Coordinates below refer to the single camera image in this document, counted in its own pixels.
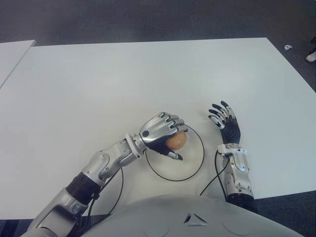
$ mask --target black ribbed joint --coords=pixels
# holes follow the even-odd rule
[[[248,211],[258,213],[255,200],[251,195],[240,193],[230,194],[227,196],[227,202],[240,206]]]
[[[76,176],[73,181],[66,187],[67,192],[79,202],[88,205],[95,198],[100,186],[85,176],[82,172]]]

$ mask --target circle drawn on table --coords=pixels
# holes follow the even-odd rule
[[[193,177],[203,164],[203,142],[197,132],[195,132],[191,127],[187,127],[187,141],[181,149],[175,151],[175,153],[182,156],[183,160],[175,160],[152,150],[147,150],[145,152],[150,168],[154,173],[156,173],[156,175],[165,180],[187,180]]]

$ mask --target small white object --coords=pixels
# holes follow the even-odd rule
[[[314,53],[311,53],[306,57],[306,60],[309,62],[314,62],[316,60],[316,51]]]
[[[289,45],[289,44],[287,44],[286,46],[284,46],[284,49],[285,49],[285,50],[289,50],[290,48],[292,48],[292,46]]]

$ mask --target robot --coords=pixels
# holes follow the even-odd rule
[[[256,214],[248,178],[247,151],[240,145],[240,129],[232,108],[213,104],[210,120],[219,127],[223,144],[217,155],[223,158],[218,172],[225,201],[201,196],[164,195],[122,206],[106,220],[83,234],[85,237],[189,237],[253,236],[298,237],[300,234]],[[181,162],[166,140],[187,131],[184,120],[161,112],[146,122],[138,134],[126,134],[121,141],[98,151],[73,181],[32,221],[22,237],[66,237],[91,201],[98,199],[103,187],[124,166],[143,157],[146,149]],[[220,173],[224,172],[224,185]]]

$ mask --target white shoe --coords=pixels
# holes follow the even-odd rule
[[[315,60],[316,60],[316,52],[311,53],[310,55],[308,55],[308,56],[306,57],[306,60],[309,61],[309,62],[315,61]]]

